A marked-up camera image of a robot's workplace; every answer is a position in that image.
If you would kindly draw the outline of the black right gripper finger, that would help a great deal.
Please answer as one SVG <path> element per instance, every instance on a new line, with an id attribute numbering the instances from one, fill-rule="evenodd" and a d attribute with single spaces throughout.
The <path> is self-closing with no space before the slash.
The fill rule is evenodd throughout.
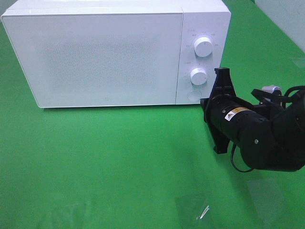
<path id="1" fill-rule="evenodd" d="M 217 131 L 213 134 L 213 140 L 215 144 L 214 151 L 216 153 L 227 153 L 230 142 L 230 139 L 227 136 Z"/>
<path id="2" fill-rule="evenodd" d="M 233 96 L 236 97 L 234 86 L 230 76 L 230 69 L 227 67 L 219 67 L 214 69 L 216 73 L 215 82 L 210 93 L 210 98 L 217 96 Z"/>

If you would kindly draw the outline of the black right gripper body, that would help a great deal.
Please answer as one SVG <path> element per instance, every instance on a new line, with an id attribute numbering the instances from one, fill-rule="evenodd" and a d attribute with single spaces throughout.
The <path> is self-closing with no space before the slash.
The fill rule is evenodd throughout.
<path id="1" fill-rule="evenodd" d="M 238 97 L 233 95 L 203 99 L 204 120 L 214 140 L 238 140 L 238 127 L 233 121 L 237 107 Z"/>

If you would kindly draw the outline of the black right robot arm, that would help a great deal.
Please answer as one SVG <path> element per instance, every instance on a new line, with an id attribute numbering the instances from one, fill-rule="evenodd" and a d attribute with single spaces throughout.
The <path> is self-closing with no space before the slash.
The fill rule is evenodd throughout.
<path id="1" fill-rule="evenodd" d="M 305 88 L 285 93 L 275 86 L 254 89 L 253 105 L 239 98 L 229 68 L 216 68 L 210 96 L 201 100 L 204 121 L 214 150 L 225 154 L 240 149 L 249 170 L 297 171 L 305 164 Z"/>

